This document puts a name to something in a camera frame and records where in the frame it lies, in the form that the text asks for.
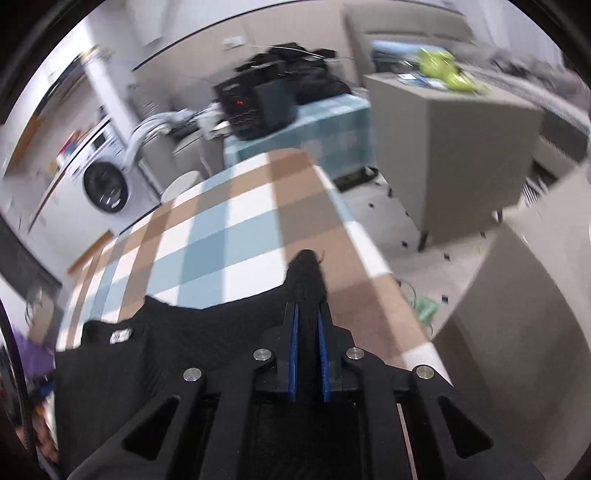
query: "washing machine door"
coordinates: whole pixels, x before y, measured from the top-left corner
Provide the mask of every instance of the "washing machine door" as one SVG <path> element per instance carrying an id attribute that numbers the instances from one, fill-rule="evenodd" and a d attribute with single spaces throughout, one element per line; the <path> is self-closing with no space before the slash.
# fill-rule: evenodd
<path id="1" fill-rule="evenodd" d="M 120 212 L 129 199 L 124 175 L 108 161 L 91 163 L 84 172 L 83 185 L 90 202 L 102 212 Z"/>

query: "gray armchair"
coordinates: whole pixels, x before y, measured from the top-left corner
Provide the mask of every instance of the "gray armchair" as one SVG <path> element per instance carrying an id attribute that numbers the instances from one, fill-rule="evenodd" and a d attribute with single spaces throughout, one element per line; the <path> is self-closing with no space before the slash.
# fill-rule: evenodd
<path id="1" fill-rule="evenodd" d="M 541 110 L 495 87 L 465 95 L 365 77 L 378 168 L 421 232 L 446 242 L 482 231 L 517 204 Z"/>
<path id="2" fill-rule="evenodd" d="M 591 459 L 591 185 L 582 168 L 508 219 L 433 340 L 450 379 L 547 480 Z"/>

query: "yellow-green object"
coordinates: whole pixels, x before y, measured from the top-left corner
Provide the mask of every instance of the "yellow-green object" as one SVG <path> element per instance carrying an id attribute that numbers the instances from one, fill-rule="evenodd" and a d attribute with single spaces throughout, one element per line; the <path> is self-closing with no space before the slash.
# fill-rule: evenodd
<path id="1" fill-rule="evenodd" d="M 422 48 L 418 59 L 420 71 L 427 77 L 445 80 L 450 73 L 457 73 L 455 59 L 448 51 Z"/>
<path id="2" fill-rule="evenodd" d="M 457 92 L 475 92 L 476 83 L 471 78 L 468 78 L 463 73 L 450 72 L 444 78 L 447 88 Z"/>
<path id="3" fill-rule="evenodd" d="M 416 297 L 412 300 L 411 305 L 418 314 L 418 321 L 425 327 L 429 327 L 433 332 L 431 323 L 433 322 L 433 316 L 437 313 L 437 303 L 427 297 Z"/>

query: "metal screw head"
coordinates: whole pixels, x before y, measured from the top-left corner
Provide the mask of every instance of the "metal screw head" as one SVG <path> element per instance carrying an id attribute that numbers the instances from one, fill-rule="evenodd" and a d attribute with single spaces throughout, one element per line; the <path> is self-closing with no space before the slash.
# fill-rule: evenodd
<path id="1" fill-rule="evenodd" d="M 416 372 L 417 372 L 417 375 L 424 380 L 429 380 L 430 378 L 433 377 L 433 375 L 435 375 L 435 370 L 433 370 L 428 365 L 419 365 L 417 367 Z"/>
<path id="2" fill-rule="evenodd" d="M 255 360 L 264 362 L 265 360 L 269 360 L 271 358 L 271 351 L 266 348 L 259 348 L 258 350 L 255 350 L 252 356 Z"/>
<path id="3" fill-rule="evenodd" d="M 195 367 L 187 368 L 183 373 L 183 378 L 187 382 L 195 382 L 201 378 L 201 370 Z"/>
<path id="4" fill-rule="evenodd" d="M 347 357 L 351 360 L 361 360 L 365 352 L 361 350 L 361 348 L 357 348 L 356 346 L 351 347 L 347 350 Z"/>

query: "clothes pile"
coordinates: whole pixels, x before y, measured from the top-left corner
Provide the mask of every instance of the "clothes pile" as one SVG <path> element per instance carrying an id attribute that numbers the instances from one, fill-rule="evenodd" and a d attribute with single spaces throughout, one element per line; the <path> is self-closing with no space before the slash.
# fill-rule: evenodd
<path id="1" fill-rule="evenodd" d="M 263 65 L 272 61 L 285 62 L 287 79 L 293 88 L 298 105 L 315 102 L 344 93 L 351 93 L 349 86 L 329 72 L 325 59 L 336 57 L 334 50 L 321 48 L 308 51 L 297 43 L 285 43 L 259 53 L 236 68 L 242 72 L 252 66 Z"/>

